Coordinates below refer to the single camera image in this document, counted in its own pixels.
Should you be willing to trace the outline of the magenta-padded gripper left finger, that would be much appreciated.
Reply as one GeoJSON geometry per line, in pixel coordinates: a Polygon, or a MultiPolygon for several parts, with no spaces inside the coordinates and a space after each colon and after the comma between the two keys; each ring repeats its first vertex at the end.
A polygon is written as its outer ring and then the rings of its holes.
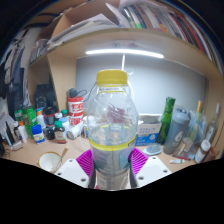
{"type": "Polygon", "coordinates": [[[55,175],[78,186],[93,189],[96,184],[96,171],[91,150],[76,159],[68,159],[55,175]]]}

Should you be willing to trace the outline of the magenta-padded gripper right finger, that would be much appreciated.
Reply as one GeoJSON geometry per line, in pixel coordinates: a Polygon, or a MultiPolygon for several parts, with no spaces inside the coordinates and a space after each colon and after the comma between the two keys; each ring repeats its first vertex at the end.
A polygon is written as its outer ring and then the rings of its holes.
{"type": "Polygon", "coordinates": [[[170,174],[171,171],[157,156],[148,157],[139,149],[133,149],[129,174],[132,188],[146,186],[170,174]]]}

